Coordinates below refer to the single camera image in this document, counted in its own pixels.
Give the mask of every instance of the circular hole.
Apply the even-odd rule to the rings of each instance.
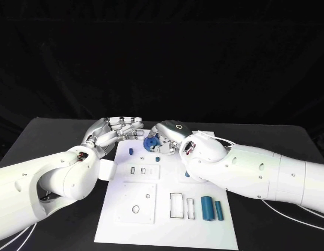
[[[139,212],[139,206],[133,206],[131,211],[133,211],[133,213],[137,213]]]

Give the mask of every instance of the robotic hand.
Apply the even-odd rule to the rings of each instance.
[[[215,139],[169,120],[153,126],[145,148],[163,154],[178,152],[197,181],[210,181],[249,198],[289,202],[324,213],[322,164],[220,139],[230,144],[224,147]]]
[[[97,179],[113,178],[116,164],[101,158],[114,142],[143,139],[142,127],[142,118],[103,118],[88,128],[79,146],[0,168],[0,239],[81,200]],[[40,199],[38,184],[48,191]]]

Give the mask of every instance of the blue gear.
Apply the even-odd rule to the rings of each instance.
[[[146,137],[143,141],[145,150],[152,152],[150,146],[156,146],[156,145],[160,145],[158,137],[156,136],[153,136],[152,138]]]

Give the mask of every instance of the oval hole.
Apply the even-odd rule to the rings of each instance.
[[[16,190],[17,190],[19,192],[22,191],[22,187],[20,187],[19,182],[14,182],[14,188],[16,188]]]
[[[139,212],[139,206],[133,206],[131,211],[133,211],[133,213],[137,213]]]

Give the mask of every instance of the blue battery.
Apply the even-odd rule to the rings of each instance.
[[[215,204],[215,212],[217,212],[218,220],[223,221],[224,220],[224,215],[223,215],[223,208],[220,207],[220,201],[215,200],[214,204]]]
[[[212,210],[212,198],[210,196],[201,197],[201,215],[202,220],[214,220],[214,210]]]

